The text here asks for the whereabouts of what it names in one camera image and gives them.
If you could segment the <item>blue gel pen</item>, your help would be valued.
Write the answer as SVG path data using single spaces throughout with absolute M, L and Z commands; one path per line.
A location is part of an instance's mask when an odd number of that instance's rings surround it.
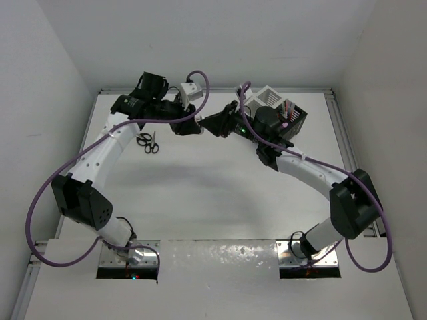
M 290 101 L 289 99 L 286 101 L 286 111 L 287 111 L 287 118 L 291 120 L 292 115 L 294 113 L 294 107 L 295 103 Z

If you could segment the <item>pink gel pen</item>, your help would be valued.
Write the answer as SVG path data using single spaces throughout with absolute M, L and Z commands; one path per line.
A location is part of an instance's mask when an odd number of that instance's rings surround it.
M 289 100 L 288 100 L 288 99 L 286 99 L 286 100 L 284 101 L 284 117 L 285 117 L 286 119 L 288 118 L 288 108 L 289 108 L 289 104 L 290 104 Z

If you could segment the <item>orange gel pen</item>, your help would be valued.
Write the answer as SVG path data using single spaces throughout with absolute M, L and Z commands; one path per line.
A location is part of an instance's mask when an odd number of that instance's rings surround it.
M 290 106 L 290 121 L 295 121 L 298 118 L 298 112 L 296 111 L 296 105 L 294 103 Z

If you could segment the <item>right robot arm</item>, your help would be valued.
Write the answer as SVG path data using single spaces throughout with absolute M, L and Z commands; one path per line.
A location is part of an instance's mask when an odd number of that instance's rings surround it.
M 367 172 L 353 172 L 305 156 L 290 139 L 299 132 L 305 113 L 288 102 L 255 111 L 232 101 L 199 123 L 216 137 L 235 133 L 257 143 L 258 159 L 274 171 L 289 175 L 323 195 L 330 216 L 302 233 L 290 249 L 294 257 L 310 259 L 323 248 L 353 240 L 380 218 L 382 206 Z

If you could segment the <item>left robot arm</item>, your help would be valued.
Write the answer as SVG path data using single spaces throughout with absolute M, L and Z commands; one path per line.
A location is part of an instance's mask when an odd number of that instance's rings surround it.
M 107 176 L 146 123 L 169 124 L 174 133 L 200 133 L 195 116 L 201 111 L 193 101 L 207 102 L 210 88 L 202 89 L 187 79 L 179 84 L 173 101 L 164 97 L 169 89 L 165 77 L 144 73 L 137 87 L 117 98 L 97 141 L 83 150 L 65 175 L 56 175 L 51 187 L 60 212 L 86 226 L 114 247 L 125 247 L 132 238 L 130 227 L 113 214 L 103 194 Z

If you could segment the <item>white slotted container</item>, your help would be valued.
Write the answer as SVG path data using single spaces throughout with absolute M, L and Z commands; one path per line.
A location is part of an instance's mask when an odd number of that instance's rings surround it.
M 273 109 L 282 106 L 284 99 L 272 87 L 266 85 L 258 91 L 247 89 L 244 93 L 244 106 L 249 115 L 254 116 L 257 109 L 263 106 Z

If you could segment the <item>black slotted container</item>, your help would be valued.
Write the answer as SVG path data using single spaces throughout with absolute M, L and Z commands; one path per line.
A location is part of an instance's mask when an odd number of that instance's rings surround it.
M 280 133 L 280 136 L 285 140 L 290 140 L 292 137 L 294 137 L 295 135 L 297 135 L 300 132 L 302 125 L 304 124 L 304 121 L 308 115 L 303 109 L 299 108 L 296 105 L 296 111 L 298 112 L 298 118 L 295 119 L 295 121 L 290 121 L 288 118 L 286 119 L 284 117 L 284 103 L 282 104 L 282 106 L 277 107 L 276 111 L 278 112 L 278 119 L 280 120 L 279 133 Z M 281 128 L 282 123 L 289 123 L 288 128 L 282 129 Z

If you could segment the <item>black handled scissors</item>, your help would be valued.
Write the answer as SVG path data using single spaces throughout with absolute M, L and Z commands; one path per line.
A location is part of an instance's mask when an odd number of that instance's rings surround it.
M 159 145 L 157 144 L 155 138 L 156 138 L 156 132 L 154 131 L 152 135 L 150 135 L 151 139 L 147 140 L 147 143 L 145 145 L 145 152 L 146 153 L 152 153 L 156 154 L 159 152 Z
M 140 133 L 136 136 L 137 144 L 142 147 L 150 145 L 152 139 L 153 137 L 149 133 Z

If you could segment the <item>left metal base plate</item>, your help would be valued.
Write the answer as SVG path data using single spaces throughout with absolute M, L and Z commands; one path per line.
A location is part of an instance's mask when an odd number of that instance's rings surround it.
M 108 245 L 102 244 L 99 256 L 100 267 L 125 267 L 129 263 L 130 267 L 157 267 L 157 255 L 150 250 L 152 248 L 160 253 L 160 241 L 135 240 L 131 245 L 139 245 L 137 249 L 131 249 L 127 253 L 118 252 L 117 249 L 111 249 Z

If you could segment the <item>metal base plate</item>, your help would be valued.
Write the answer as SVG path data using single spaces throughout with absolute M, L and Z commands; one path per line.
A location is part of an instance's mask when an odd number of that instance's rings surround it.
M 117 249 L 111 249 L 108 245 L 102 244 L 99 256 L 100 267 L 125 267 L 129 263 L 130 267 L 157 267 L 157 255 L 150 250 L 152 248 L 160 253 L 160 241 L 135 240 L 131 245 L 139 245 L 137 249 L 131 249 L 127 253 L 118 252 Z
M 306 258 L 300 251 L 298 240 L 284 239 L 276 241 L 276 252 L 278 255 L 278 265 L 282 269 L 292 269 L 303 267 L 312 262 L 314 268 L 338 267 L 338 256 L 334 244 L 329 245 L 319 252 Z

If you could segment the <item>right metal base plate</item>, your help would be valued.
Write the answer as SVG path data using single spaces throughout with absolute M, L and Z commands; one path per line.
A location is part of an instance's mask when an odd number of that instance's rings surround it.
M 306 258 L 300 251 L 298 240 L 284 239 L 276 241 L 276 252 L 278 255 L 278 265 L 282 269 L 292 269 L 303 267 L 312 262 L 314 268 L 338 267 L 338 256 L 334 244 L 329 245 L 319 252 Z

